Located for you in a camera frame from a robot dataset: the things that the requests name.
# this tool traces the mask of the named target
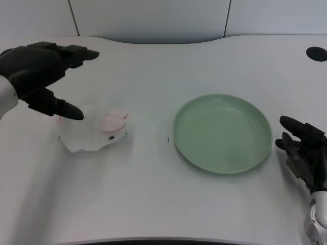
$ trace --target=white wall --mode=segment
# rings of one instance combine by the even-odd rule
[[[132,43],[222,38],[229,0],[71,0],[81,36]]]
[[[229,0],[71,0],[81,36],[135,43],[222,38]],[[325,34],[326,0],[231,0],[226,36]],[[0,38],[77,36],[68,0],[0,0]]]
[[[326,0],[231,0],[226,36],[327,34]]]
[[[0,37],[77,36],[68,0],[0,0]]]

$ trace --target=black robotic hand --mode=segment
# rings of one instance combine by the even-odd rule
[[[18,98],[28,103],[29,108],[49,116],[82,120],[80,109],[55,98],[46,87],[63,78],[68,68],[79,67],[84,60],[98,56],[99,52],[82,46],[38,42],[2,52],[0,75],[12,84]]]
[[[303,124],[287,116],[279,122],[301,141],[288,133],[276,140],[276,146],[285,150],[287,165],[297,178],[302,178],[311,193],[327,191],[327,138],[324,132],[310,124]]]

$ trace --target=robotic arm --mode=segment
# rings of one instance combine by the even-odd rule
[[[75,120],[83,112],[65,100],[57,99],[47,86],[65,76],[68,68],[76,68],[84,60],[93,60],[99,52],[86,47],[58,46],[38,42],[6,50],[0,54],[0,118],[25,101],[29,108],[43,114],[54,114]]]
[[[276,146],[286,151],[287,165],[310,190],[305,231],[312,245],[327,244],[327,138],[323,131],[290,117],[281,116],[279,122],[300,139],[295,141],[284,132]]]

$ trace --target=pink bunny ear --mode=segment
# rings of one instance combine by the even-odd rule
[[[59,117],[57,118],[57,125],[59,125],[61,121],[62,121],[62,116],[59,116]]]
[[[106,116],[101,120],[100,129],[106,132],[114,132],[122,129],[126,126],[124,120],[113,117],[113,116]]]
[[[126,119],[128,117],[128,111],[120,108],[113,108],[108,112],[108,116],[113,116],[119,119]]]

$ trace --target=white table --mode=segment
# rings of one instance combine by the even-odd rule
[[[309,191],[273,146],[259,167],[220,176],[185,162],[171,121],[187,101],[232,94],[258,107],[274,140],[281,115],[327,130],[327,63],[306,49],[327,36],[240,36],[200,44],[138,45],[91,37],[0,40],[0,50],[39,40],[83,45],[99,58],[50,86],[81,104],[88,94],[131,111],[125,141],[70,154],[53,118],[24,102],[0,121],[0,244],[78,244],[170,237],[241,244],[307,244]]]

